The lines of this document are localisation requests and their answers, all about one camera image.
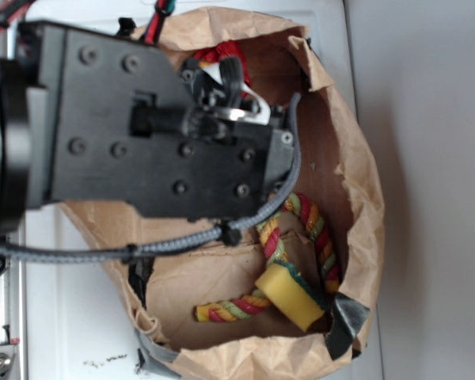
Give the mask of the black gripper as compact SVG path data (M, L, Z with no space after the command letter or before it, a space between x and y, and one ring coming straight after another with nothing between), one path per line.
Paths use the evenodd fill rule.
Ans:
M293 126L258 97L241 103L238 57L213 79L187 58L48 21L17 30L32 129L27 208L124 201L146 218L255 215L287 179Z

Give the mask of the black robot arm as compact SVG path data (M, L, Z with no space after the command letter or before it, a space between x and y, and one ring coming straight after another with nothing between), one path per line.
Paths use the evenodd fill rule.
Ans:
M144 218L254 216L286 182L295 110L211 66L49 21L0 59L0 234L50 203L112 201Z

